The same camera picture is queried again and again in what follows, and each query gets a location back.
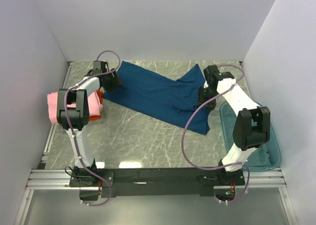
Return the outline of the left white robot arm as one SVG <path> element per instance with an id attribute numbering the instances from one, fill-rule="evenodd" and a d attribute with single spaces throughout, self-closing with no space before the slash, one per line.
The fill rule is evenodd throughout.
<path id="1" fill-rule="evenodd" d="M 67 89 L 60 89 L 57 97 L 57 123 L 67 133 L 75 156 L 71 177 L 87 186 L 110 184 L 98 175 L 94 156 L 88 145 L 88 97 L 99 89 L 114 90 L 122 83 L 116 68 L 110 69 L 106 61 L 96 60 L 84 78 Z"/>

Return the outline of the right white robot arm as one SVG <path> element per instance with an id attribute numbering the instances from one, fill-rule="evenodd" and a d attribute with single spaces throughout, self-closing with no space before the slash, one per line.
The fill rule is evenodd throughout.
<path id="1" fill-rule="evenodd" d="M 270 140 L 271 113 L 268 107 L 259 106 L 237 84 L 230 72 L 220 72 L 217 65 L 209 65 L 203 70 L 205 83 L 198 89 L 198 106 L 209 111 L 216 106 L 217 95 L 221 95 L 236 115 L 232 132 L 233 145 L 219 162 L 225 166 L 218 170 L 217 180 L 228 185 L 237 178 L 248 157 Z"/>

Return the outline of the blue t shirt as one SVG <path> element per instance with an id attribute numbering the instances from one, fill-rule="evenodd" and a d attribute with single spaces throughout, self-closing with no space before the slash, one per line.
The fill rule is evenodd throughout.
<path id="1" fill-rule="evenodd" d="M 171 80 L 124 61 L 118 77 L 122 86 L 105 92 L 104 99 L 181 128 L 198 108 L 198 89 L 205 82 L 198 65 Z"/>

